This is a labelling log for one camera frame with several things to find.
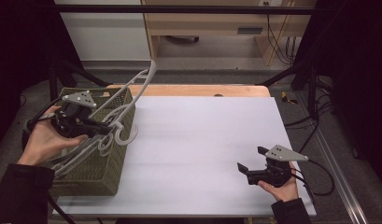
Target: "wire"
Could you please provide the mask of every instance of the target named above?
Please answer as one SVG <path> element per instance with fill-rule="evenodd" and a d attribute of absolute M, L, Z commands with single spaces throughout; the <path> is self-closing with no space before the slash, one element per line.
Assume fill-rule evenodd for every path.
<path fill-rule="evenodd" d="M 269 41 L 270 46 L 272 46 L 272 48 L 273 48 L 273 50 L 275 51 L 275 53 L 276 53 L 278 59 L 279 59 L 282 63 L 284 63 L 284 64 L 290 64 L 290 63 L 289 63 L 289 60 L 284 56 L 283 52 L 281 51 L 281 48 L 280 48 L 280 46 L 278 45 L 278 41 L 276 40 L 275 34 L 273 34 L 273 31 L 272 31 L 272 29 L 271 29 L 271 27 L 270 27 L 269 14 L 266 15 L 266 18 L 267 18 L 267 40 Z M 277 52 L 276 47 L 272 44 L 272 41 L 270 40 L 270 33 L 272 33 L 273 39 L 274 39 L 275 42 L 276 42 L 276 46 L 277 46 L 277 48 L 278 48 L 278 51 L 279 51 L 280 54 L 281 54 L 281 57 L 283 57 L 283 58 L 285 59 L 286 62 L 283 62 L 283 60 L 282 60 L 281 57 L 280 57 L 280 54 L 278 54 L 278 52 Z"/>
<path fill-rule="evenodd" d="M 309 159 L 309 161 L 311 163 L 315 164 L 316 166 L 320 167 L 322 170 L 324 170 L 325 173 L 327 173 L 328 177 L 331 179 L 331 188 L 330 188 L 330 190 L 328 192 L 325 192 L 325 193 L 313 193 L 313 194 L 317 195 L 317 196 L 327 196 L 327 195 L 332 194 L 333 191 L 335 190 L 335 181 L 333 180 L 333 176 L 331 175 L 331 173 L 327 170 L 327 168 L 325 168 L 324 166 L 322 166 L 318 162 L 312 161 L 310 159 Z"/>
<path fill-rule="evenodd" d="M 309 143 L 310 139 L 313 137 L 313 134 L 316 132 L 318 127 L 318 121 L 316 122 L 316 126 L 314 127 L 312 133 L 307 137 L 306 141 L 304 141 L 304 144 L 301 146 L 301 149 L 299 149 L 298 153 L 302 153 L 304 151 L 304 148 L 306 147 L 307 143 Z"/>
<path fill-rule="evenodd" d="M 55 99 L 55 100 L 53 100 L 52 102 L 50 102 L 48 105 L 45 105 L 45 107 L 42 109 L 42 110 L 40 110 L 39 111 L 39 113 L 37 113 L 36 115 L 35 115 L 35 117 L 32 119 L 32 120 L 30 120 L 29 122 L 28 122 L 28 125 L 27 125 L 27 128 L 30 130 L 30 131 L 32 131 L 33 130 L 33 128 L 35 127 L 35 125 L 36 125 L 36 123 L 38 122 L 38 120 L 39 120 L 39 118 L 51 107 L 51 106 L 53 106 L 54 104 L 56 104 L 57 102 L 59 102 L 60 100 L 62 100 L 62 98 L 61 97 L 59 97 L 59 98 L 57 98 L 57 99 Z"/>
<path fill-rule="evenodd" d="M 290 173 L 291 176 L 299 179 L 300 181 L 302 181 L 304 183 L 304 188 L 306 189 L 307 191 L 307 194 L 309 195 L 310 197 L 310 200 L 312 201 L 312 204 L 315 204 L 316 201 L 315 201 L 315 198 L 314 198 L 314 194 L 313 194 L 313 191 L 311 190 L 311 188 L 309 187 L 309 184 L 307 184 L 306 180 L 304 179 L 304 175 L 301 173 L 302 177 L 299 177 L 298 175 L 295 175 L 293 173 Z"/>
<path fill-rule="evenodd" d="M 290 65 L 293 65 L 293 62 L 295 61 L 295 55 L 294 55 L 294 52 L 295 52 L 295 45 L 296 45 L 296 36 L 294 36 L 292 38 L 292 46 L 291 46 L 291 51 L 289 53 L 289 50 L 290 50 L 290 39 L 291 37 L 288 36 L 287 37 L 287 41 L 286 41 L 286 57 L 287 59 L 290 61 Z"/>
<path fill-rule="evenodd" d="M 297 129 L 304 129 L 304 128 L 307 128 L 307 127 L 310 127 L 310 126 L 313 126 L 317 124 L 316 122 L 314 123 L 311 123 L 311 124 L 306 124 L 304 126 L 300 126 L 300 127 L 295 127 L 295 128 L 286 128 L 286 130 L 297 130 Z"/>
<path fill-rule="evenodd" d="M 99 218 L 99 217 L 97 217 L 97 221 L 98 221 L 98 223 L 100 223 L 100 224 L 104 224 L 103 221 L 101 220 L 101 218 Z"/>
<path fill-rule="evenodd" d="M 330 97 L 330 94 L 320 95 L 319 98 L 317 99 L 317 102 L 319 102 L 319 100 L 321 100 L 323 97 Z"/>
<path fill-rule="evenodd" d="M 294 122 L 292 122 L 292 123 L 284 124 L 284 127 L 289 127 L 289 126 L 293 126 L 293 125 L 295 125 L 295 124 L 303 123 L 303 122 L 307 121 L 307 120 L 310 119 L 310 118 L 311 118 L 311 116 L 307 116 L 307 117 L 304 118 L 304 119 L 300 119 L 300 120 L 294 121 Z"/>
<path fill-rule="evenodd" d="M 63 210 L 62 208 L 53 200 L 53 198 L 51 197 L 50 193 L 48 193 L 48 201 L 50 203 L 50 205 L 54 208 L 54 210 L 56 210 L 60 216 L 65 219 L 66 222 L 68 222 L 69 224 L 76 224 L 72 219 L 71 217 L 69 217 Z"/>

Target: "hand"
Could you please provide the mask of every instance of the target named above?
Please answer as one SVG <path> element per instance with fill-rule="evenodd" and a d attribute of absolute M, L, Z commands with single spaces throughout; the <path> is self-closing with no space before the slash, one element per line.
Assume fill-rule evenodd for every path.
<path fill-rule="evenodd" d="M 54 112 L 59 106 L 52 106 L 45 114 Z M 27 146 L 18 161 L 23 165 L 38 165 L 47 161 L 66 147 L 74 147 L 88 139 L 86 134 L 75 138 L 59 135 L 51 126 L 50 120 L 39 121 L 28 139 Z"/>
<path fill-rule="evenodd" d="M 292 168 L 292 173 L 296 174 L 296 171 L 293 170 L 295 167 L 290 161 L 289 163 L 290 168 Z M 298 189 L 296 187 L 296 179 L 293 176 L 280 188 L 275 188 L 261 180 L 258 182 L 258 185 L 267 192 L 271 193 L 273 197 L 275 197 L 275 199 L 278 201 L 282 200 L 283 202 L 287 202 L 299 198 Z"/>

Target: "green mesh basket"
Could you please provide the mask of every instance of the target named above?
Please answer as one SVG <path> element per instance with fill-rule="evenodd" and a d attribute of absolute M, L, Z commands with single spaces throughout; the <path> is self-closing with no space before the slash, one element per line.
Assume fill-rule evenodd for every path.
<path fill-rule="evenodd" d="M 97 107 L 106 102 L 120 89 L 75 89 L 63 88 L 61 96 L 80 91 L 90 91 Z M 100 110 L 93 118 L 101 121 L 112 109 L 120 105 L 132 102 L 132 94 L 127 89 L 115 98 L 108 106 Z M 120 139 L 128 139 L 132 129 L 135 107 L 123 118 L 124 130 Z M 124 156 L 127 146 L 119 146 L 115 141 L 111 142 L 110 153 L 100 156 L 95 150 L 77 168 L 72 170 L 66 177 L 53 181 L 50 193 L 53 196 L 112 196 L 118 192 L 120 175 L 123 167 Z"/>

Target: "black cable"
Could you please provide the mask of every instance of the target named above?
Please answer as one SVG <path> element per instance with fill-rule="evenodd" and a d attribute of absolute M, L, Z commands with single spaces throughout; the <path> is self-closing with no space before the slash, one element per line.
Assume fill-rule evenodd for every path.
<path fill-rule="evenodd" d="M 331 87 L 331 86 L 328 86 L 328 85 L 326 85 L 324 82 L 322 82 L 322 81 L 319 79 L 319 77 L 318 77 L 317 81 L 318 81 L 318 83 L 317 83 L 317 87 L 322 88 L 323 90 L 325 90 L 325 91 L 328 92 L 328 93 L 331 93 L 331 92 L 332 92 L 332 87 Z"/>
<path fill-rule="evenodd" d="M 49 203 L 50 205 L 54 208 L 54 210 L 56 210 L 60 216 L 65 219 L 66 222 L 68 222 L 69 224 L 76 224 L 72 219 L 71 217 L 69 217 L 63 210 L 62 208 L 53 200 L 53 198 L 51 197 L 51 195 L 48 193 L 48 200 L 49 200 Z"/>
<path fill-rule="evenodd" d="M 326 102 L 326 103 L 324 103 L 324 104 L 318 109 L 318 112 L 321 111 L 322 109 L 325 109 L 325 108 L 328 107 L 328 106 L 331 106 L 331 105 L 332 105 L 331 102 Z"/>
<path fill-rule="evenodd" d="M 316 126 L 314 127 L 312 133 L 307 137 L 306 141 L 304 141 L 304 144 L 301 146 L 301 149 L 299 149 L 298 153 L 302 153 L 304 151 L 304 148 L 306 147 L 307 143 L 309 143 L 310 139 L 313 137 L 313 134 L 316 132 L 318 127 L 318 121 L 316 122 Z"/>
<path fill-rule="evenodd" d="M 311 116 L 307 116 L 307 117 L 304 118 L 304 119 L 300 119 L 300 120 L 294 121 L 294 122 L 292 122 L 292 123 L 284 124 L 284 127 L 289 127 L 289 126 L 293 126 L 293 125 L 295 125 L 295 124 L 303 123 L 303 122 L 307 121 L 307 120 L 310 119 L 310 118 L 311 118 Z"/>
<path fill-rule="evenodd" d="M 304 125 L 304 126 L 300 126 L 300 127 L 286 128 L 286 130 L 298 130 L 298 129 L 304 129 L 304 128 L 313 126 L 313 125 L 315 125 L 315 124 L 316 124 L 316 122 L 311 123 L 311 124 L 306 124 L 306 125 Z"/>
<path fill-rule="evenodd" d="M 295 168 L 291 168 L 291 169 L 302 175 L 302 178 L 304 179 L 304 188 L 306 189 L 307 194 L 309 195 L 310 200 L 312 201 L 312 204 L 316 204 L 316 201 L 315 201 L 315 198 L 314 198 L 314 194 L 313 194 L 311 188 L 309 187 L 309 184 L 306 181 L 306 177 L 304 176 L 304 173 L 302 173 L 302 171 L 297 170 Z"/>
<path fill-rule="evenodd" d="M 322 95 L 320 95 L 319 98 L 317 99 L 317 102 L 319 100 L 321 100 L 323 97 L 330 97 L 330 94 L 322 94 Z"/>
<path fill-rule="evenodd" d="M 289 48 L 290 48 L 290 37 L 287 36 L 287 41 L 286 41 L 286 57 L 287 57 L 288 60 L 290 60 Z"/>
<path fill-rule="evenodd" d="M 103 221 L 102 221 L 99 217 L 97 217 L 97 221 L 98 221 L 98 223 L 100 223 L 100 224 L 104 224 Z"/>
<path fill-rule="evenodd" d="M 314 199 L 313 191 L 312 191 L 312 189 L 309 187 L 309 185 L 307 184 L 306 180 L 304 179 L 304 175 L 302 175 L 303 178 L 301 178 L 301 177 L 299 177 L 298 175 L 295 175 L 295 174 L 293 174 L 293 173 L 290 173 L 290 175 L 292 175 L 293 177 L 299 179 L 300 181 L 302 181 L 302 182 L 304 183 L 304 188 L 306 189 L 307 194 L 309 195 L 310 200 L 312 201 L 312 204 L 315 204 L 316 201 L 315 201 L 315 199 Z"/>
<path fill-rule="evenodd" d="M 323 114 L 325 114 L 325 113 L 327 113 L 327 112 L 329 112 L 329 111 L 332 111 L 332 108 L 330 107 L 329 109 L 327 109 L 327 110 L 323 110 L 322 112 L 320 112 L 319 113 L 319 116 L 321 116 L 321 115 L 323 115 Z"/>
<path fill-rule="evenodd" d="M 39 120 L 39 118 L 51 107 L 51 106 L 53 106 L 54 104 L 56 104 L 57 102 L 59 102 L 60 100 L 62 100 L 62 98 L 61 97 L 59 97 L 59 98 L 57 98 L 57 99 L 55 99 L 55 100 L 53 100 L 52 102 L 50 102 L 48 105 L 45 105 L 45 107 L 42 109 L 42 110 L 40 110 L 39 111 L 39 113 L 37 113 L 36 115 L 35 115 L 35 117 L 33 118 L 33 119 L 31 119 L 29 122 L 28 122 L 28 125 L 27 125 L 27 127 L 28 127 L 28 129 L 30 130 L 30 131 L 32 131 L 33 130 L 33 128 L 35 127 L 35 125 L 36 125 L 36 123 L 38 122 L 38 120 Z"/>
<path fill-rule="evenodd" d="M 331 179 L 331 188 L 328 192 L 325 192 L 325 193 L 313 193 L 314 195 L 317 195 L 317 196 L 327 196 L 327 195 L 330 195 L 333 193 L 333 191 L 335 190 L 335 181 L 333 180 L 333 176 L 331 175 L 331 173 L 327 170 L 327 168 L 325 168 L 324 166 L 322 166 L 321 164 L 319 164 L 318 162 L 316 161 L 312 161 L 312 160 L 308 160 L 310 161 L 311 163 L 315 164 L 316 166 L 320 167 L 321 169 L 323 169 L 325 171 L 325 173 L 327 173 L 328 177 Z"/>
<path fill-rule="evenodd" d="M 290 53 L 291 65 L 293 65 L 293 63 L 295 62 L 295 45 L 296 45 L 296 36 L 292 39 L 292 50 Z"/>
<path fill-rule="evenodd" d="M 270 19 L 269 19 L 269 15 L 266 15 L 266 18 L 267 18 L 267 40 L 269 41 L 270 46 L 272 46 L 272 48 L 273 48 L 273 50 L 275 51 L 275 53 L 276 53 L 278 59 L 279 59 L 282 63 L 284 63 L 284 64 L 290 64 L 290 63 L 288 62 L 288 59 L 287 59 L 286 62 L 283 62 L 283 60 L 281 59 L 280 55 L 278 54 L 278 52 L 277 52 L 275 46 L 272 44 L 272 41 L 270 41 L 270 32 L 272 32 L 272 36 L 273 36 L 273 39 L 274 39 L 275 42 L 276 42 L 278 51 L 280 52 L 281 56 L 282 56 L 284 59 L 286 59 L 285 56 L 284 56 L 284 54 L 283 54 L 283 52 L 281 51 L 280 46 L 278 45 L 278 42 L 277 42 L 276 37 L 275 37 L 275 34 L 273 34 L 273 31 L 272 31 L 272 29 L 271 29 L 271 27 L 270 27 Z"/>

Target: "gray floor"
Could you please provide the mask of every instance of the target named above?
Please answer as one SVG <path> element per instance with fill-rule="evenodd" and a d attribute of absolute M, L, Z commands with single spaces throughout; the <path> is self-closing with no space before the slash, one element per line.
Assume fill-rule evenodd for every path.
<path fill-rule="evenodd" d="M 287 67 L 278 60 L 270 67 L 263 66 L 261 56 L 255 50 L 251 50 L 255 48 L 256 45 L 252 37 L 201 36 L 198 43 L 164 38 L 157 61 L 160 70 L 153 82 L 255 84 Z M 128 64 L 136 64 L 136 66 L 129 67 Z M 89 63 L 88 69 L 98 77 L 114 83 L 126 82 L 133 71 L 138 69 L 138 66 L 144 66 L 142 63 L 127 63 L 125 65 L 112 63 L 109 68 L 100 65 L 96 66 L 95 63 Z M 288 86 L 290 79 L 291 77 L 283 79 L 270 88 L 272 96 L 276 98 L 284 123 L 305 117 L 301 105 L 281 101 L 282 91 L 287 91 L 290 99 L 297 99 L 299 95 L 304 94 L 304 92 L 296 92 L 295 94 L 290 91 Z M 80 86 L 90 86 L 82 78 L 79 78 L 78 81 Z M 47 82 L 39 83 L 24 91 L 23 95 L 24 105 L 13 120 L 11 128 L 0 145 L 0 177 L 7 164 L 15 162 L 21 155 L 22 124 L 31 118 L 41 106 L 49 102 L 48 84 Z M 328 101 L 329 99 L 323 97 L 321 100 Z M 319 129 L 339 162 L 368 222 L 382 223 L 382 184 L 368 161 L 353 158 L 352 147 L 345 137 L 340 122 L 331 111 L 321 115 Z M 301 147 L 311 130 L 311 127 L 288 129 L 294 150 Z M 316 137 L 311 139 L 304 150 L 304 154 L 321 164 L 325 164 Z M 300 166 L 313 191 L 323 192 L 329 188 L 328 177 L 318 167 L 309 163 L 300 163 Z M 317 216 L 313 217 L 313 223 L 353 223 L 337 190 L 330 196 L 316 197 L 315 206 Z M 78 219 L 78 221 L 79 223 L 97 223 L 95 219 Z M 103 221 L 114 223 L 112 219 L 103 219 Z M 270 220 L 262 218 L 256 219 L 254 222 L 270 223 Z M 50 223 L 63 222 L 59 217 L 51 217 Z"/>

